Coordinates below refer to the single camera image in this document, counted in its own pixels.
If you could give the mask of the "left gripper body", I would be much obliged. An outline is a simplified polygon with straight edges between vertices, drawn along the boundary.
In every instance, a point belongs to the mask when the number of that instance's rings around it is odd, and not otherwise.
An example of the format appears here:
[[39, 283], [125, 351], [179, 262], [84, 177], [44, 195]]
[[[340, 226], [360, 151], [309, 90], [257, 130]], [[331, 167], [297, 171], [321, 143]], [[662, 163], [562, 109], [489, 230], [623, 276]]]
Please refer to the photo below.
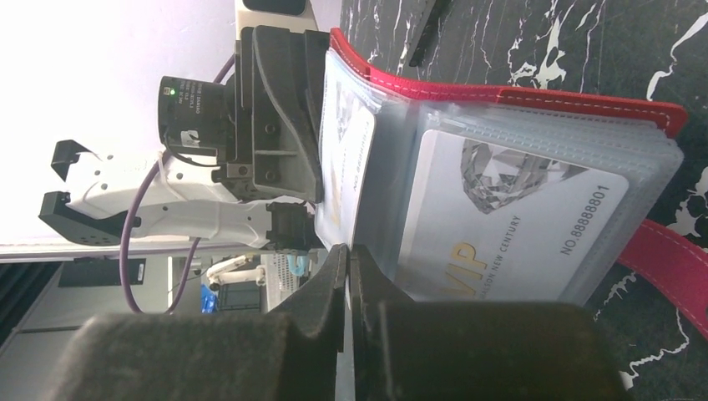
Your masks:
[[251, 137], [239, 122], [239, 84], [164, 76], [159, 83], [157, 124], [161, 144], [177, 160], [216, 169], [216, 181], [254, 179]]

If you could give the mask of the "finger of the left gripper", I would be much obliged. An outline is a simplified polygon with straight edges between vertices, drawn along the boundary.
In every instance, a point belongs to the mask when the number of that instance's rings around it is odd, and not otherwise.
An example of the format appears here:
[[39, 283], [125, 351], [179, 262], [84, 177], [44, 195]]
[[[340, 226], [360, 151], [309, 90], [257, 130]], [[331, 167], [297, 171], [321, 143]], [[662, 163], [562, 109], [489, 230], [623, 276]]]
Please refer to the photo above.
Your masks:
[[306, 30], [303, 33], [304, 79], [303, 107], [310, 123], [315, 144], [319, 144], [324, 97], [325, 57], [330, 47], [330, 34]]
[[301, 94], [303, 33], [266, 25], [245, 28], [237, 82], [240, 107], [250, 119], [255, 188], [318, 203], [324, 192], [319, 144]]

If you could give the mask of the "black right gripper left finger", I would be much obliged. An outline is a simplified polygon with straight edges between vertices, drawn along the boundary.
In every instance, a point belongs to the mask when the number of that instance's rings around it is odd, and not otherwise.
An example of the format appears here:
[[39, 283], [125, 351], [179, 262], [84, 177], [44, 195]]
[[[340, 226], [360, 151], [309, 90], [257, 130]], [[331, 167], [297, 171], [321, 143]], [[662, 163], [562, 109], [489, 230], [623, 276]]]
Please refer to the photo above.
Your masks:
[[333, 400], [349, 250], [265, 314], [111, 314], [89, 319], [47, 400]]

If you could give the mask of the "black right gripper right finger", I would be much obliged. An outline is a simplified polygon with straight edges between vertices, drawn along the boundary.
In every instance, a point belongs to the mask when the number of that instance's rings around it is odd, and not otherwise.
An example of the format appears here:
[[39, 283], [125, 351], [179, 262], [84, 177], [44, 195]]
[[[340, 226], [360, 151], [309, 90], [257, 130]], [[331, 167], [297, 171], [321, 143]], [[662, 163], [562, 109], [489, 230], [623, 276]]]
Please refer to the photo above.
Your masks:
[[607, 342], [581, 307], [422, 302], [362, 245], [349, 262], [359, 400], [625, 400]]

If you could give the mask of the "red leather card holder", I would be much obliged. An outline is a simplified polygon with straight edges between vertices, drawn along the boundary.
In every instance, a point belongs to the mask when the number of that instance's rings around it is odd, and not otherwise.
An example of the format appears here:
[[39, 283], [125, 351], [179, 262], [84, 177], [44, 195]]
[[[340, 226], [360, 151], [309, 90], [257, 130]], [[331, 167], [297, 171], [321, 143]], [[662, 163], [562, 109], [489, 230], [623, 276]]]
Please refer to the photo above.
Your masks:
[[686, 120], [671, 103], [406, 79], [335, 28], [315, 231], [365, 244], [420, 301], [582, 305], [620, 262], [706, 332], [706, 252], [647, 217]]

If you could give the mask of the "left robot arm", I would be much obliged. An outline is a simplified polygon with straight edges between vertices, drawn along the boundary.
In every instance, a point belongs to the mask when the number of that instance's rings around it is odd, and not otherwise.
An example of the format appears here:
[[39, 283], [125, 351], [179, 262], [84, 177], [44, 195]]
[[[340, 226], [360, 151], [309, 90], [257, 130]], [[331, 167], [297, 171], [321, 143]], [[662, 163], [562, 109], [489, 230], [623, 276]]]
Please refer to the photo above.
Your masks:
[[290, 255], [321, 246], [326, 187], [318, 136], [328, 33], [245, 28], [227, 81], [159, 83], [157, 155], [59, 141], [40, 219], [65, 239], [117, 246], [130, 314], [93, 317], [62, 356], [48, 400], [333, 400], [343, 344], [347, 249], [267, 313], [139, 309], [134, 239]]

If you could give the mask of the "small black strip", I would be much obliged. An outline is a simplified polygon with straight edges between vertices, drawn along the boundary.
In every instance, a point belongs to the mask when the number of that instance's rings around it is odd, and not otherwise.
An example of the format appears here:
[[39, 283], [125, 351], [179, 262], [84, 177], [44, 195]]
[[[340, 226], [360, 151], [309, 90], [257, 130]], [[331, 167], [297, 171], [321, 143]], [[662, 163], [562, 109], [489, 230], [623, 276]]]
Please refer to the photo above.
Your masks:
[[416, 68], [422, 64], [432, 42], [433, 32], [439, 27], [441, 18], [451, 2], [451, 0], [426, 1], [422, 11], [416, 14], [417, 26], [412, 30], [407, 53], [409, 67]]

